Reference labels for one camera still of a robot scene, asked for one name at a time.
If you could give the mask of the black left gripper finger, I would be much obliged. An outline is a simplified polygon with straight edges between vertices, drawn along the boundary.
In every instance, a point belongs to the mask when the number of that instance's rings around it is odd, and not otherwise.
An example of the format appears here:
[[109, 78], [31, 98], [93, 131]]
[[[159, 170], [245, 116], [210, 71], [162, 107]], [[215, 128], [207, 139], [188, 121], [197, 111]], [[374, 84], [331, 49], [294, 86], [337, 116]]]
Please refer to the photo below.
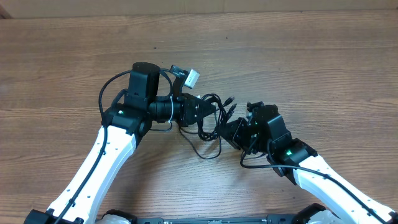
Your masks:
[[201, 123], [205, 119], [205, 116], [193, 115], [186, 119], [186, 125], [193, 125], [197, 122]]
[[196, 96], [186, 94], [186, 116], [193, 115], [208, 116], [216, 111], [214, 105], [210, 102], [197, 98]]

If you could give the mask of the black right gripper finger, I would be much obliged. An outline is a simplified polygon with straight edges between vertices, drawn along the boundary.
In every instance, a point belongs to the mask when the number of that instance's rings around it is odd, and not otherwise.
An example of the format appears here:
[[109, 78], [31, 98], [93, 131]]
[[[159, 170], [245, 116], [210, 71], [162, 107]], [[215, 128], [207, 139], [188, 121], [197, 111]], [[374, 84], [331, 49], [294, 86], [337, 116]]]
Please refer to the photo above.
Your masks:
[[220, 136], [233, 136], [238, 128], [238, 120], [221, 124], [217, 128], [217, 133]]
[[229, 143], [234, 149], [240, 150], [241, 147], [239, 144], [234, 140], [234, 136], [223, 136], [223, 139]]

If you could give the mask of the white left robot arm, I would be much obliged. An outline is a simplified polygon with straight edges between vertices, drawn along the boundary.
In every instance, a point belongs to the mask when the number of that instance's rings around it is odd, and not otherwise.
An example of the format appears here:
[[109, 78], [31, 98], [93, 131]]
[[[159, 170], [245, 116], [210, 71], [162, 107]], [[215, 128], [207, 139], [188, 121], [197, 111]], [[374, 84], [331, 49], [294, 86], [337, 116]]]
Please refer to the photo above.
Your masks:
[[94, 223], [115, 176], [153, 122], [189, 126], [215, 112], [209, 101], [182, 91], [195, 86], [200, 74], [194, 69], [136, 62], [126, 74], [128, 88], [107, 110], [99, 107], [101, 128], [71, 182], [46, 211], [31, 210], [25, 223]]

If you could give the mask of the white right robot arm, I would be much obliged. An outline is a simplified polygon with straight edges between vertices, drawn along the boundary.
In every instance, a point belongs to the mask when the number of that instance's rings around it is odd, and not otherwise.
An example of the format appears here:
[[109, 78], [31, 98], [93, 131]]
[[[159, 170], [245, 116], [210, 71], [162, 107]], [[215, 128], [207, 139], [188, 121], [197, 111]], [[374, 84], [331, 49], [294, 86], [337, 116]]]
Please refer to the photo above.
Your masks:
[[275, 105], [248, 103], [247, 116], [223, 123], [222, 138], [244, 156], [264, 153], [279, 176], [314, 195], [342, 223], [397, 223], [397, 212], [368, 197], [335, 172], [307, 143], [293, 138]]

